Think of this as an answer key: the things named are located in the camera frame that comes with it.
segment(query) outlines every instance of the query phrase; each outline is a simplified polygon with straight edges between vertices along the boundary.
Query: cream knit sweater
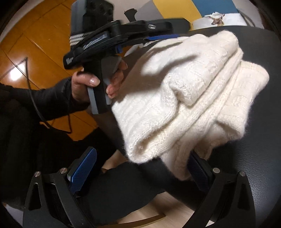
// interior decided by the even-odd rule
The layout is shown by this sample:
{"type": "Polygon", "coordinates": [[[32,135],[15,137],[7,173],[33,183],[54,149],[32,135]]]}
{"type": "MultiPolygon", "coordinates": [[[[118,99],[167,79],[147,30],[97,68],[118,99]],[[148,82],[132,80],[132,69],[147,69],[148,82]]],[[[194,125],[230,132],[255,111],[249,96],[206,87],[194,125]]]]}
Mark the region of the cream knit sweater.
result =
{"type": "Polygon", "coordinates": [[[269,76],[242,56],[228,31],[164,40],[144,54],[112,107],[129,159],[160,157],[185,180],[191,150],[207,159],[214,147],[243,137],[269,76]]]}

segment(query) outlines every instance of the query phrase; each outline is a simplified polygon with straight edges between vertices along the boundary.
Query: knitted fabric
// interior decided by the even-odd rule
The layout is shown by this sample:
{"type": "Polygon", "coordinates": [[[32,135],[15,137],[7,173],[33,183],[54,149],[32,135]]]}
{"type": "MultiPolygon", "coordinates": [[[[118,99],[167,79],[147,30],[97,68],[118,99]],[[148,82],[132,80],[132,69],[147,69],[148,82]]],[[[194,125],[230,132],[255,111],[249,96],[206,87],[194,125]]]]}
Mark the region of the knitted fabric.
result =
{"type": "Polygon", "coordinates": [[[128,158],[160,157],[185,180],[192,149],[207,159],[214,147],[243,137],[251,103],[269,76],[242,56],[228,31],[164,40],[144,54],[112,107],[128,158]]]}

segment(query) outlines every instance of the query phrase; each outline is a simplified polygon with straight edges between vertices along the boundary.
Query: sweater sleeve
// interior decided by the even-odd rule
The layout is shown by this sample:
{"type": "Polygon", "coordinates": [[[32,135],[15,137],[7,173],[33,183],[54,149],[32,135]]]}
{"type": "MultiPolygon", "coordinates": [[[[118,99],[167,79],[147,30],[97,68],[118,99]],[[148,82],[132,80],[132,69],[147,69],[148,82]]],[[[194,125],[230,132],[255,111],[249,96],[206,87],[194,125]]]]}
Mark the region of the sweater sleeve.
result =
{"type": "MultiPolygon", "coordinates": [[[[13,88],[0,84],[0,89],[9,91],[11,97],[25,106],[35,118],[36,110],[30,98],[28,89],[13,88]]],[[[85,110],[89,103],[80,104],[72,97],[71,77],[58,82],[54,87],[42,90],[32,90],[35,104],[46,120],[52,120],[73,112],[85,110]]]]}

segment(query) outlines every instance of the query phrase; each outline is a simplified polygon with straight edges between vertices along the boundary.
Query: metal screw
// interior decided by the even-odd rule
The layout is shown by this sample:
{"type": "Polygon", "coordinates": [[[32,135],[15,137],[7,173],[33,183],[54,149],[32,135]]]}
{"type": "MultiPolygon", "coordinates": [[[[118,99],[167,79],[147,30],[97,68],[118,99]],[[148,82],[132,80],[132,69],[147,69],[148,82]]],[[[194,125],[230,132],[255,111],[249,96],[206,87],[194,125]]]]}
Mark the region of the metal screw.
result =
{"type": "Polygon", "coordinates": [[[219,170],[219,168],[213,168],[213,172],[214,172],[214,173],[219,173],[220,170],[219,170]]]}
{"type": "Polygon", "coordinates": [[[148,25],[148,28],[149,28],[149,29],[156,29],[156,25],[155,25],[155,24],[149,24],[149,25],[148,25]]]}
{"type": "Polygon", "coordinates": [[[61,168],[61,169],[60,169],[60,173],[61,173],[61,174],[64,174],[64,173],[66,173],[66,172],[67,172],[67,168],[61,168]]]}
{"type": "Polygon", "coordinates": [[[240,171],[239,174],[240,174],[242,177],[246,176],[246,173],[245,173],[244,171],[240,171]]]}
{"type": "Polygon", "coordinates": [[[40,173],[39,171],[37,171],[37,172],[34,173],[34,176],[35,176],[35,177],[39,177],[40,175],[41,175],[41,173],[40,173]]]}

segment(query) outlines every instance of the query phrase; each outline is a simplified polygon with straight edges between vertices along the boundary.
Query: hand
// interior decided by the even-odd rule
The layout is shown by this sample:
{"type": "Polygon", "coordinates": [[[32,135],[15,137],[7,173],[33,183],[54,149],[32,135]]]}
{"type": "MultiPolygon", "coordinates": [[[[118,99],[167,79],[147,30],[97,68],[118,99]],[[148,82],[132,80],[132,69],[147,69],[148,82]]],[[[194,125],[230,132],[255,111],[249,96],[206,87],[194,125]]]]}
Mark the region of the hand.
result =
{"type": "MultiPolygon", "coordinates": [[[[110,79],[110,85],[106,89],[109,98],[114,98],[118,94],[124,78],[123,70],[128,68],[127,64],[122,60],[118,66],[118,70],[110,79]]],[[[100,80],[93,74],[76,71],[71,79],[72,97],[79,103],[90,102],[87,86],[96,87],[100,80]]]]}

